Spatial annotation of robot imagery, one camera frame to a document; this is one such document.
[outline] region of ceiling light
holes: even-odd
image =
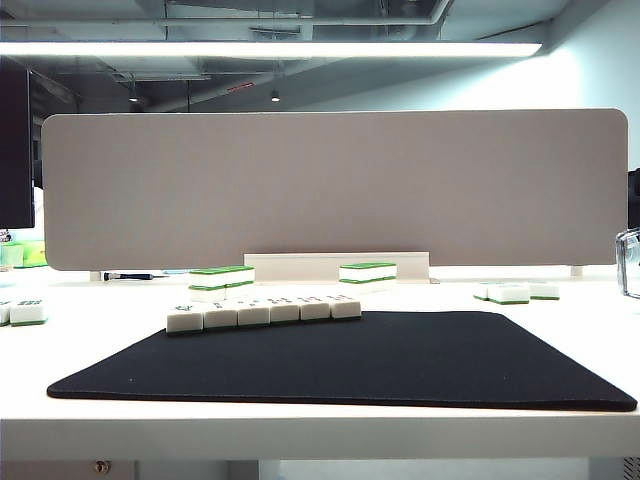
[[[90,57],[528,57],[540,43],[0,42],[0,55]]]

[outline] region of white desk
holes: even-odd
[[[640,399],[640,302],[622,297],[613,270],[564,279],[559,302],[500,306],[473,282],[399,285],[365,310],[499,312]],[[1,297],[42,295],[51,319],[1,328],[4,460],[346,459],[640,456],[640,414],[416,407],[60,400],[48,385],[165,324],[186,278],[89,283],[49,269],[0,274]],[[334,287],[264,286],[322,293]]]

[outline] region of wall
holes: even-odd
[[[448,72],[298,110],[615,107],[629,120],[629,168],[635,169],[640,167],[638,19],[640,1],[612,0],[548,54]],[[554,23],[556,29],[571,24],[562,18]],[[552,31],[554,36],[561,35]]]

